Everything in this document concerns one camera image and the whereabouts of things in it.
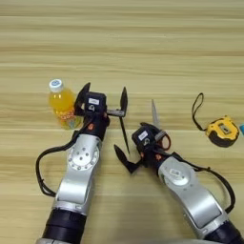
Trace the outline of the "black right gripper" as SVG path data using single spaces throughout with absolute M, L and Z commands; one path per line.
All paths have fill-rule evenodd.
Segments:
M 155 135 L 154 139 L 156 141 L 160 141 L 166 135 L 167 133 L 165 131 L 159 131 L 159 133 Z M 154 170 L 155 173 L 158 173 L 158 169 L 162 163 L 171 156 L 164 150 L 162 142 L 156 142 L 141 148 L 139 150 L 139 154 L 142 161 L 139 160 L 137 163 L 132 163 L 118 146 L 114 145 L 113 147 L 119 161 L 124 165 L 129 173 L 134 173 L 141 165 Z

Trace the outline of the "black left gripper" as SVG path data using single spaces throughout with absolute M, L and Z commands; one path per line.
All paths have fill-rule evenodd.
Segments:
M 123 88 L 120 97 L 120 108 L 116 110 L 107 110 L 107 112 L 91 112 L 83 111 L 81 108 L 85 102 L 86 93 L 90 91 L 91 83 L 87 83 L 82 90 L 77 94 L 74 106 L 74 114 L 77 116 L 83 116 L 83 127 L 81 132 L 83 134 L 89 134 L 97 136 L 100 140 L 104 139 L 106 129 L 110 125 L 110 119 L 108 115 L 116 117 L 125 117 L 128 108 L 128 95 L 127 89 Z

